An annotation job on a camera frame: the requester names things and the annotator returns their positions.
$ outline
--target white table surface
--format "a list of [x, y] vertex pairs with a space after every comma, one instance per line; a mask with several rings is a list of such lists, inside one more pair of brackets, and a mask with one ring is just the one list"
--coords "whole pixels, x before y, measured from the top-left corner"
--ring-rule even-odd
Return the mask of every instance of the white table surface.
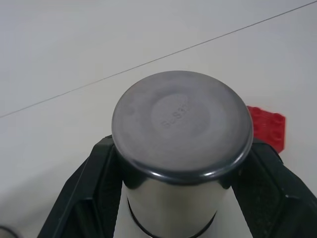
[[[0, 224], [36, 237], [67, 178], [111, 134], [120, 96], [168, 70], [210, 75], [247, 105], [284, 114], [281, 157], [317, 195], [317, 3], [252, 25], [307, 3], [6, 2], [0, 10], [7, 21], [0, 37]], [[142, 237], [139, 232], [122, 203], [115, 238]], [[231, 190], [205, 237], [251, 237]]]

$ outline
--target gray line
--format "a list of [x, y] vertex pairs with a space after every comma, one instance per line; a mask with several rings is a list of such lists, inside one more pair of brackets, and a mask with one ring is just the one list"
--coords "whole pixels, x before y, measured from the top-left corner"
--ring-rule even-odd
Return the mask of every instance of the gray line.
[[54, 96], [54, 97], [51, 97], [51, 98], [48, 98], [48, 99], [45, 99], [45, 100], [39, 101], [39, 102], [34, 103], [34, 104], [31, 104], [31, 105], [29, 105], [29, 106], [27, 106], [27, 107], [24, 107], [24, 108], [21, 108], [21, 109], [19, 109], [19, 110], [13, 111], [13, 112], [11, 112], [11, 113], [5, 114], [5, 115], [3, 115], [3, 116], [0, 116], [0, 118], [3, 118], [3, 117], [6, 117], [6, 116], [9, 116], [9, 115], [14, 114], [14, 113], [17, 113], [17, 112], [19, 112], [19, 111], [22, 111], [22, 110], [24, 110], [24, 109], [30, 108], [30, 107], [32, 107], [32, 106], [35, 106], [35, 105], [38, 105], [38, 104], [41, 104], [41, 103], [47, 102], [47, 101], [49, 101], [49, 100], [51, 100], [51, 99], [57, 98], [57, 97], [59, 97], [59, 96], [63, 96], [63, 95], [65, 95], [65, 94], [67, 94], [67, 93], [71, 93], [71, 92], [76, 91], [76, 90], [78, 90], [78, 89], [85, 88], [85, 87], [90, 86], [90, 85], [92, 85], [92, 84], [95, 84], [95, 83], [98, 83], [98, 82], [103, 81], [103, 80], [105, 80], [105, 79], [108, 79], [108, 78], [114, 77], [114, 76], [119, 75], [119, 74], [121, 74], [121, 73], [125, 73], [125, 72], [130, 71], [130, 70], [133, 70], [133, 69], [135, 69], [135, 68], [139, 68], [139, 67], [141, 67], [141, 66], [144, 66], [144, 65], [146, 65], [146, 64], [149, 64], [149, 63], [155, 62], [155, 61], [157, 61], [157, 60], [161, 60], [161, 59], [163, 59], [163, 58], [166, 58], [166, 57], [172, 56], [172, 55], [177, 54], [177, 53], [179, 53], [179, 52], [189, 50], [189, 49], [191, 49], [191, 48], [193, 48], [193, 47], [196, 47], [196, 46], [200, 46], [200, 45], [202, 45], [202, 44], [205, 44], [205, 43], [207, 43], [207, 42], [213, 41], [213, 40], [215, 40], [215, 39], [218, 39], [218, 38], [221, 38], [221, 37], [224, 37], [224, 36], [230, 35], [230, 34], [235, 33], [235, 32], [237, 32], [237, 31], [241, 31], [241, 30], [244, 30], [244, 29], [249, 28], [249, 27], [251, 27], [251, 26], [258, 25], [258, 24], [260, 24], [260, 23], [262, 23], [262, 22], [265, 22], [265, 21], [271, 20], [271, 19], [273, 19], [273, 18], [276, 18], [276, 17], [282, 16], [282, 15], [285, 15], [285, 14], [287, 14], [287, 13], [289, 13], [289, 12], [295, 11], [295, 10], [300, 9], [300, 8], [303, 8], [303, 7], [306, 7], [306, 6], [311, 5], [311, 4], [313, 4], [313, 3], [316, 3], [316, 2], [317, 2], [317, 0], [316, 0], [316, 1], [313, 1], [313, 2], [311, 2], [311, 3], [308, 3], [308, 4], [306, 4], [306, 5], [299, 6], [299, 7], [295, 8], [295, 9], [292, 9], [292, 10], [286, 11], [286, 12], [281, 13], [281, 14], [279, 14], [279, 15], [272, 16], [272, 17], [267, 18], [267, 19], [265, 19], [265, 20], [262, 20], [262, 21], [256, 22], [256, 23], [254, 23], [254, 24], [251, 24], [251, 25], [248, 25], [248, 26], [245, 26], [245, 27], [242, 27], [242, 28], [240, 28], [240, 29], [238, 29], [238, 30], [231, 31], [231, 32], [229, 32], [229, 33], [223, 34], [223, 35], [221, 35], [221, 36], [217, 36], [217, 37], [215, 37], [215, 38], [212, 38], [212, 39], [207, 40], [207, 41], [204, 41], [204, 42], [200, 42], [200, 43], [198, 43], [198, 44], [196, 44], [196, 45], [193, 45], [193, 46], [190, 46], [190, 47], [184, 48], [184, 49], [182, 49], [182, 50], [176, 51], [176, 52], [171, 53], [171, 54], [169, 54], [169, 55], [166, 55], [166, 56], [163, 56], [163, 57], [160, 57], [160, 58], [154, 59], [154, 60], [152, 60], [152, 61], [149, 61], [149, 62], [146, 62], [146, 63], [140, 64], [140, 65], [138, 65], [138, 66], [135, 66], [135, 67], [129, 68], [129, 69], [124, 70], [124, 71], [121, 71], [121, 72], [119, 72], [119, 73], [115, 73], [115, 74], [110, 75], [110, 76], [108, 76], [108, 77], [106, 77], [106, 78], [102, 78], [102, 79], [99, 79], [99, 80], [97, 80], [97, 81], [94, 81], [94, 82], [91, 82], [91, 83], [85, 84], [85, 85], [83, 85], [83, 86], [80, 86], [80, 87], [78, 87], [78, 88], [72, 89], [72, 90], [67, 91], [67, 92], [65, 92], [65, 93], [58, 94], [58, 95], [56, 95], [56, 96]]

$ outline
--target red lego brick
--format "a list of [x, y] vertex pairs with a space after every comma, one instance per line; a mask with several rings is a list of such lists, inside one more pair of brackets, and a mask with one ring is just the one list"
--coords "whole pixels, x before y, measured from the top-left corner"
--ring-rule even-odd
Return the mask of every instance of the red lego brick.
[[270, 113], [257, 107], [250, 107], [254, 137], [271, 145], [278, 153], [285, 146], [286, 118], [279, 113]]

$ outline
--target stainless steel cup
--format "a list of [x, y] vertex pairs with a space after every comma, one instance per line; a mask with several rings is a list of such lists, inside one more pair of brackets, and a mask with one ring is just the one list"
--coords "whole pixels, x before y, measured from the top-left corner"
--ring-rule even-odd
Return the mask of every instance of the stainless steel cup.
[[138, 226], [152, 237], [191, 238], [211, 224], [253, 129], [246, 105], [228, 86], [169, 71], [124, 93], [112, 136]]

